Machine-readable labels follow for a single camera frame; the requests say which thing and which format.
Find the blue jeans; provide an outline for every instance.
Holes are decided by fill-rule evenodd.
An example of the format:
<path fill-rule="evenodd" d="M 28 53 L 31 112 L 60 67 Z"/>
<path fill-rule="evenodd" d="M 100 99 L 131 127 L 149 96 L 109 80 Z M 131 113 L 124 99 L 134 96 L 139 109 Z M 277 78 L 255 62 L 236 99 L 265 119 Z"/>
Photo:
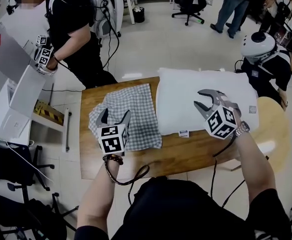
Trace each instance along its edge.
<path fill-rule="evenodd" d="M 234 19 L 232 20 L 231 26 L 228 30 L 229 34 L 234 36 L 240 26 L 241 19 L 245 14 L 248 4 L 249 1 L 247 0 L 224 0 L 224 3 L 219 11 L 216 29 L 222 31 L 227 20 L 235 11 Z"/>

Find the black bag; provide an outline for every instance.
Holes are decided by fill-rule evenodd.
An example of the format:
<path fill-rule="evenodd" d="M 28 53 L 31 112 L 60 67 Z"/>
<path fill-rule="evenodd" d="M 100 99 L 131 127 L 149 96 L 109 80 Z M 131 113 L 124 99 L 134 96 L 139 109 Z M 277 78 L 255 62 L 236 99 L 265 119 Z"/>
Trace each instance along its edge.
<path fill-rule="evenodd" d="M 289 8 L 289 4 L 291 3 L 291 0 L 289 1 L 288 4 L 285 4 L 284 0 L 280 2 L 279 4 L 276 1 L 278 10 L 277 10 L 277 15 L 275 17 L 276 22 L 278 23 L 284 23 L 286 18 L 290 15 L 291 10 Z"/>

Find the black t-shirt sleeve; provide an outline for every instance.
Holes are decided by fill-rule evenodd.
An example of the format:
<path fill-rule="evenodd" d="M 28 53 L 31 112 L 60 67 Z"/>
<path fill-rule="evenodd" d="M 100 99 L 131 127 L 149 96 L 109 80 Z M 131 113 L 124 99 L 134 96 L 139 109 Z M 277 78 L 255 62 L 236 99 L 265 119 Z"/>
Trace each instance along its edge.
<path fill-rule="evenodd" d="M 81 226 L 75 233 L 74 240 L 109 240 L 105 231 L 95 226 Z"/>
<path fill-rule="evenodd" d="M 279 240 L 292 237 L 289 218 L 275 189 L 261 192 L 251 202 L 246 222 L 258 235 L 270 235 Z"/>
<path fill-rule="evenodd" d="M 53 4 L 53 15 L 66 33 L 74 32 L 91 23 L 93 17 L 90 0 L 61 0 Z"/>
<path fill-rule="evenodd" d="M 291 77 L 290 64 L 280 56 L 276 56 L 275 58 L 263 63 L 263 67 L 274 74 L 276 85 L 283 91 L 286 91 Z"/>

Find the round wooden table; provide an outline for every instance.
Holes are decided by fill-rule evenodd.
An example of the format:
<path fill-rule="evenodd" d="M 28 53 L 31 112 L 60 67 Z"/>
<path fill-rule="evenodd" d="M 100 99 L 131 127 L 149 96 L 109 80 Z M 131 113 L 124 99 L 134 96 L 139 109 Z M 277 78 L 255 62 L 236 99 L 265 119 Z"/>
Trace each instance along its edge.
<path fill-rule="evenodd" d="M 83 179 L 94 179 L 102 165 L 102 152 L 98 142 L 88 129 L 89 113 L 101 103 L 107 93 L 126 87 L 149 84 L 155 104 L 158 77 L 145 78 L 106 85 L 83 91 L 80 112 L 80 169 Z M 260 123 L 252 133 L 261 150 L 270 157 L 274 170 L 279 170 L 290 150 L 289 124 L 282 108 L 272 99 L 258 99 Z M 162 148 L 149 148 L 141 151 L 126 152 L 124 165 L 120 167 L 118 179 L 131 179 L 143 165 L 149 165 L 146 177 L 157 177 L 189 172 L 214 165 L 213 154 L 228 144 L 226 140 L 213 138 L 205 130 L 190 133 L 190 138 L 178 134 L 162 136 Z M 238 157 L 236 146 L 218 156 L 218 163 Z"/>

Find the pillow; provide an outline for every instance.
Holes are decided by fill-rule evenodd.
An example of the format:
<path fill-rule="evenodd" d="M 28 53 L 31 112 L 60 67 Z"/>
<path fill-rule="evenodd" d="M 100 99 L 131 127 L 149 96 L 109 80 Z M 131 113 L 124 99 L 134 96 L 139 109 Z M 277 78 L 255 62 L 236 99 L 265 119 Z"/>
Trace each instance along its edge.
<path fill-rule="evenodd" d="M 259 127 L 257 95 L 249 84 L 247 74 L 161 68 L 159 77 L 156 113 L 161 135 L 204 129 L 205 119 L 195 108 L 194 101 L 211 107 L 212 100 L 198 94 L 202 89 L 225 93 L 230 101 L 239 105 L 241 119 L 248 123 L 251 130 Z"/>

